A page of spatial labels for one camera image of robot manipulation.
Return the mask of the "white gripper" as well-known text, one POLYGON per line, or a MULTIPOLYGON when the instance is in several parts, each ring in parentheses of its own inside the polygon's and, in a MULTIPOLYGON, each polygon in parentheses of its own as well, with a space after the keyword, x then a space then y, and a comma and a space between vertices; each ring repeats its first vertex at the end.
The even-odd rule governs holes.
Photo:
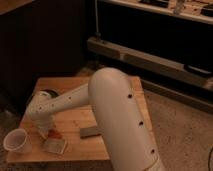
POLYGON ((48 131, 55 127, 52 117, 40 118, 35 121, 36 126, 38 127, 39 134, 43 139, 48 138, 48 131))

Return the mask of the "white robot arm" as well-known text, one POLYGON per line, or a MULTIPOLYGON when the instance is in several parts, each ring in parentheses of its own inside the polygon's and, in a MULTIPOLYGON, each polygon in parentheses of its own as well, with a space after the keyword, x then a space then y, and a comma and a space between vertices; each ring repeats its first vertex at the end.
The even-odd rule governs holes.
POLYGON ((45 133, 53 114, 84 105, 94 113, 114 171, 166 171, 131 81, 118 69, 99 69, 87 83, 55 98, 39 91, 25 113, 45 133))

